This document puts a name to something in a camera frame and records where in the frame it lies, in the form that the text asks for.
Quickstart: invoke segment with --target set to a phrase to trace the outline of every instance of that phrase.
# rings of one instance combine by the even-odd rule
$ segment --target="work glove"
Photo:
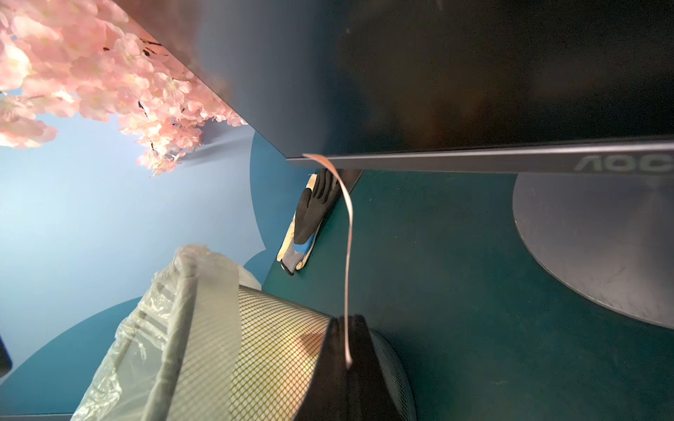
[[[311,238],[340,192],[340,186],[335,183],[332,173],[325,168],[320,170],[313,190],[309,187],[304,189],[297,204],[293,240],[296,245],[303,245]]]

